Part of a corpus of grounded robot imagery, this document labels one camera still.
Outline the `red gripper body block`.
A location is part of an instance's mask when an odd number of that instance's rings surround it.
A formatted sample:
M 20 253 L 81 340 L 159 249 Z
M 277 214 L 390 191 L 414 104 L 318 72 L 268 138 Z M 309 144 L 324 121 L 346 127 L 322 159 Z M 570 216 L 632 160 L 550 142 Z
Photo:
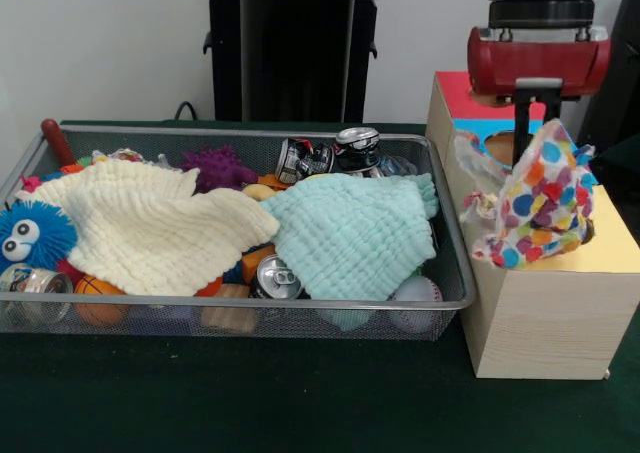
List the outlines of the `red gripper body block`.
M 600 26 L 474 27 L 467 43 L 467 70 L 479 95 L 511 96 L 518 89 L 558 88 L 564 97 L 579 97 L 600 88 L 610 56 L 611 39 Z

